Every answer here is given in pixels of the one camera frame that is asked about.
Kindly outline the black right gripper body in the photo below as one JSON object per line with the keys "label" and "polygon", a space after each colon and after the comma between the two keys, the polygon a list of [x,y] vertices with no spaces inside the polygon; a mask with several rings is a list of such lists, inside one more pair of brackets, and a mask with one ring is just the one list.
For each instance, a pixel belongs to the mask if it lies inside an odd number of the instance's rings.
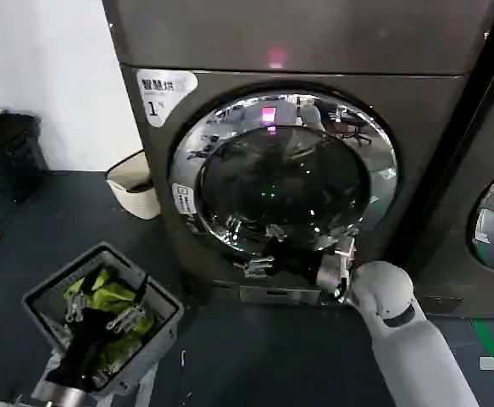
{"label": "black right gripper body", "polygon": [[319,267],[324,252],[297,248],[290,242],[268,242],[264,249],[264,256],[273,260],[265,270],[268,276],[276,276],[281,272],[288,272],[305,279],[310,285],[315,285]]}

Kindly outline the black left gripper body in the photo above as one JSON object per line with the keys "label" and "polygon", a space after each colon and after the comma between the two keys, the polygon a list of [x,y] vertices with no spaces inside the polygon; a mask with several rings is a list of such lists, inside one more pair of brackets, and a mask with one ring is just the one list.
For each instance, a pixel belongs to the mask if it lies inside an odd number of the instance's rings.
{"label": "black left gripper body", "polygon": [[57,369],[59,382],[93,382],[97,362],[113,334],[107,325],[113,313],[100,309],[83,310],[83,320],[74,329],[74,337]]}

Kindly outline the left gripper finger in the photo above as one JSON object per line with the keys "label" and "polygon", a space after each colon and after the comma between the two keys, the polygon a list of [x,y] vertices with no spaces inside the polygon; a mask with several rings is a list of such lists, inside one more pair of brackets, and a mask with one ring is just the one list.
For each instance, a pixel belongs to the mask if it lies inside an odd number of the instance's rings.
{"label": "left gripper finger", "polygon": [[84,293],[71,293],[67,298],[67,307],[64,320],[67,324],[80,323],[84,320],[84,309],[87,296]]}
{"label": "left gripper finger", "polygon": [[108,332],[128,332],[145,314],[146,311],[142,306],[133,306],[125,309],[106,325],[106,330]]}

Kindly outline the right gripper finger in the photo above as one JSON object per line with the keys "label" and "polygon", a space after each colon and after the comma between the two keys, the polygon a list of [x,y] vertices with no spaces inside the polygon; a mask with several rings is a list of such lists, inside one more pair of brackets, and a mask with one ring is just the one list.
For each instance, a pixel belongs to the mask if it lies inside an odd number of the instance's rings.
{"label": "right gripper finger", "polygon": [[287,242],[286,232],[276,224],[268,224],[265,227],[265,236],[268,245],[278,245]]}
{"label": "right gripper finger", "polygon": [[258,257],[243,263],[237,263],[236,268],[246,278],[268,278],[274,262],[275,258],[273,256]]}

